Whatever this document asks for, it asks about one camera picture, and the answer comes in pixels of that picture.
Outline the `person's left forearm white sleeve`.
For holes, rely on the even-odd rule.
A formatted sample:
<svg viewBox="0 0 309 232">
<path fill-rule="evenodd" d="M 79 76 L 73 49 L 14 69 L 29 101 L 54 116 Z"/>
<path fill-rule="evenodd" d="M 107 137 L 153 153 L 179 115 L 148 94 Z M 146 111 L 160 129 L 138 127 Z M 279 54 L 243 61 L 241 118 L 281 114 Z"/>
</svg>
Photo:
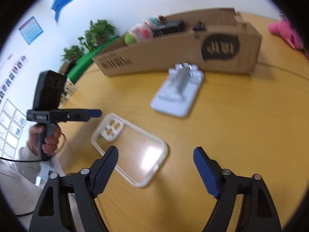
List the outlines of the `person's left forearm white sleeve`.
<svg viewBox="0 0 309 232">
<path fill-rule="evenodd" d="M 42 189 L 35 185 L 41 170 L 35 155 L 27 146 L 18 150 L 19 162 L 1 161 L 1 192 L 14 215 L 22 215 L 17 220 L 26 231 L 29 230 L 32 214 Z"/>
</svg>

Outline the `person's left hand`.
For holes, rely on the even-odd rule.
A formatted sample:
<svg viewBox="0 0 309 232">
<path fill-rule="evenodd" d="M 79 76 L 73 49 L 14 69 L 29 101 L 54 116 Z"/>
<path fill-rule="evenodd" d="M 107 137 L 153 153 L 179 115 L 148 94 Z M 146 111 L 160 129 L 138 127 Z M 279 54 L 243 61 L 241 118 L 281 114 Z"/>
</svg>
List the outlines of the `person's left hand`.
<svg viewBox="0 0 309 232">
<path fill-rule="evenodd" d="M 37 139 L 38 136 L 44 132 L 44 130 L 45 127 L 39 124 L 32 126 L 29 130 L 29 140 L 27 141 L 27 146 L 36 155 L 40 151 L 40 149 L 37 148 Z M 45 154 L 52 154 L 56 151 L 60 136 L 61 128 L 57 126 L 54 134 L 51 136 L 47 136 L 45 138 L 45 143 L 41 146 Z"/>
</svg>

